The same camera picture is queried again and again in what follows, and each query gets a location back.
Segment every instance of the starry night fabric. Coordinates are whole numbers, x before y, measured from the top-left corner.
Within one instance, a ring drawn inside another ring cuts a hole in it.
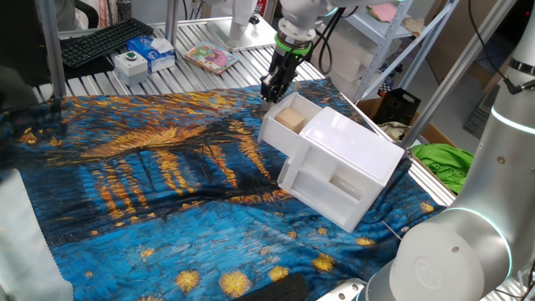
[[[328,80],[293,91],[364,124]],[[385,223],[403,235],[442,210],[402,161],[354,232],[337,228],[278,188],[261,103],[252,86],[0,115],[0,171],[20,170],[75,300],[230,300],[291,273],[314,300],[395,256]]]

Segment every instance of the small plastic package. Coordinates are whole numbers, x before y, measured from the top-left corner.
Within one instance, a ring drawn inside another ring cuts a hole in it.
[[[149,71],[156,72],[175,65],[174,48],[164,38],[146,36],[133,38],[126,42],[129,51],[136,51],[149,63]]]

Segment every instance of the white plastic box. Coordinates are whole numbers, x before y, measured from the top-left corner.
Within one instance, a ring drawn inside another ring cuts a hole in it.
[[[299,134],[275,120],[287,107],[306,117]],[[357,226],[404,153],[362,125],[297,93],[264,116],[258,140],[288,156],[279,186],[346,232]]]

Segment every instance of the green cloth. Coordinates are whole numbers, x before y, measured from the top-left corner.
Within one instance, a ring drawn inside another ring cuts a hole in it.
[[[474,155],[451,145],[418,145],[413,154],[456,194],[461,192]]]

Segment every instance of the white device with green button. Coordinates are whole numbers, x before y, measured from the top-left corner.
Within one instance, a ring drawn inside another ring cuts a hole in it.
[[[136,51],[114,56],[115,73],[119,80],[128,86],[147,80],[149,65],[147,60]]]

